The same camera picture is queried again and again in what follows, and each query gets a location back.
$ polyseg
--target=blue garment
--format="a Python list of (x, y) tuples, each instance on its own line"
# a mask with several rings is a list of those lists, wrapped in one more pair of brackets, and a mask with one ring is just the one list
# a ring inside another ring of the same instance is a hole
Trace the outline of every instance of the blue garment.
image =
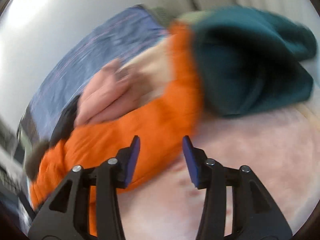
[(106, 63), (117, 57), (126, 63), (166, 35), (141, 6), (127, 8), (94, 29), (63, 57), (33, 96), (29, 109), (39, 138), (51, 137), (62, 110)]

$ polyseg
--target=metal screw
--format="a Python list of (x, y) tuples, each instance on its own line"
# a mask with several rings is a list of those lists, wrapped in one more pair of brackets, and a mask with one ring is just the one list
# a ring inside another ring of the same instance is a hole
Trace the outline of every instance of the metal screw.
[(211, 158), (209, 158), (209, 159), (207, 159), (205, 161), (205, 164), (208, 164), (210, 166), (213, 166), (215, 163), (216, 163), (216, 161), (214, 159), (211, 159)]
[(249, 171), (251, 171), (251, 169), (250, 169), (249, 166), (243, 165), (243, 166), (241, 166), (241, 171), (243, 171), (243, 172), (249, 172)]
[(72, 171), (78, 172), (78, 171), (81, 171), (81, 169), (82, 169), (82, 167), (80, 165), (76, 165), (76, 166), (73, 166)]
[(111, 165), (114, 165), (114, 164), (118, 163), (118, 160), (116, 158), (111, 158), (111, 159), (108, 160), (108, 163), (111, 164)]

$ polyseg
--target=orange cloth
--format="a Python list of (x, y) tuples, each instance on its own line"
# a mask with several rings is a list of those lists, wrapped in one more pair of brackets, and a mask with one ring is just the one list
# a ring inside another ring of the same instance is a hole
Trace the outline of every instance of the orange cloth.
[[(171, 28), (170, 59), (174, 80), (164, 94), (118, 120), (75, 128), (68, 141), (60, 141), (44, 155), (39, 174), (31, 184), (31, 200), (36, 208), (71, 168), (99, 166), (128, 147), (134, 135), (141, 147), (131, 190), (164, 170), (181, 152), (182, 137), (193, 133), (202, 108), (200, 82), (191, 55), (191, 30), (175, 24)], [(90, 192), (90, 233), (96, 232), (95, 190)]]

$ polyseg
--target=pink garment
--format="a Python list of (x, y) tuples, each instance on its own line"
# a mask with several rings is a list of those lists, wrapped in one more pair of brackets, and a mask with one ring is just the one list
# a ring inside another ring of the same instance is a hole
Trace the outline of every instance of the pink garment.
[(75, 127), (111, 121), (138, 107), (136, 74), (130, 69), (119, 71), (120, 67), (116, 58), (92, 77), (79, 99)]

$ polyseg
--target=dark teal garment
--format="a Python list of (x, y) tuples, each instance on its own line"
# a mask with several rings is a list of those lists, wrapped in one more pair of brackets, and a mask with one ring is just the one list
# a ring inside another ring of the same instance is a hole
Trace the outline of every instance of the dark teal garment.
[(310, 97), (313, 79), (299, 61), (313, 58), (317, 43), (306, 27), (237, 6), (192, 28), (205, 101), (218, 114), (258, 113)]

